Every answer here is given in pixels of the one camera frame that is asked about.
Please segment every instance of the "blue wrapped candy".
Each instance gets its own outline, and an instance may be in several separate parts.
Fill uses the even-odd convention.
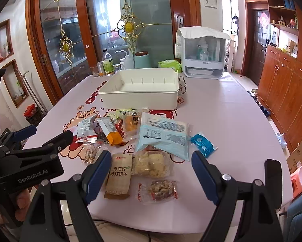
[[[204,136],[203,132],[199,132],[195,136],[191,137],[190,141],[198,147],[199,151],[206,158],[208,158],[211,153],[217,149],[217,147],[213,146],[213,144]]]

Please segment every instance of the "blue gripper pad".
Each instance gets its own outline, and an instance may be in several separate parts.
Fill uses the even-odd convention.
[[[87,187],[86,187],[86,202],[90,204],[93,200],[97,198],[99,190],[101,189],[105,178],[107,177],[108,171],[112,165],[112,155],[108,151],[103,151],[100,157],[97,159],[95,164],[89,166],[97,165],[97,168],[93,172]]]
[[[209,171],[207,170],[206,166],[202,162],[197,152],[199,151],[195,151],[192,154],[191,165],[196,173],[196,176],[201,184],[201,187],[205,192],[207,199],[212,201],[215,205],[218,205],[219,198],[217,194],[215,181],[211,177]]]
[[[15,143],[21,142],[29,138],[30,136],[35,135],[36,132],[37,132],[37,127],[35,125],[29,125],[19,131],[14,132],[12,141]]]

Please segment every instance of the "pink tablecloth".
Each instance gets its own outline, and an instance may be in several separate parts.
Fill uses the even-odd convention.
[[[25,148],[41,146],[66,128],[76,125],[89,115],[104,116],[107,109],[98,95],[98,89],[108,77],[89,76],[68,92],[45,116],[37,127],[37,134]],[[292,186],[286,159],[268,120],[248,93],[228,74],[220,80],[186,78],[179,76],[178,106],[174,111],[152,111],[189,123],[192,135],[202,131],[218,147],[208,159],[222,174],[236,180],[264,181],[264,162],[267,158],[279,160],[283,174],[282,204],[292,199]],[[113,147],[112,153],[133,153],[135,142]],[[85,165],[82,146],[72,144],[60,156],[64,174],[53,182],[69,179],[81,173]],[[139,182],[145,179],[131,178],[130,194],[126,200],[104,199],[100,192],[89,205],[91,214],[100,219],[132,227],[163,233],[204,232],[215,210],[208,201],[191,163],[173,157],[173,174],[177,181],[178,200],[144,205],[136,198]],[[232,225],[238,224],[241,203],[237,203]]]

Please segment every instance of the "door handle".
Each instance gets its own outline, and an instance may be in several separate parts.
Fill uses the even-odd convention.
[[[177,17],[178,28],[184,27],[184,18],[182,16]]]

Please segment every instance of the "white cloth cover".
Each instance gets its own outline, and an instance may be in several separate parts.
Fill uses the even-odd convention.
[[[175,58],[181,58],[182,55],[182,39],[194,39],[204,36],[213,36],[231,40],[230,36],[221,31],[203,26],[181,27],[176,33]]]

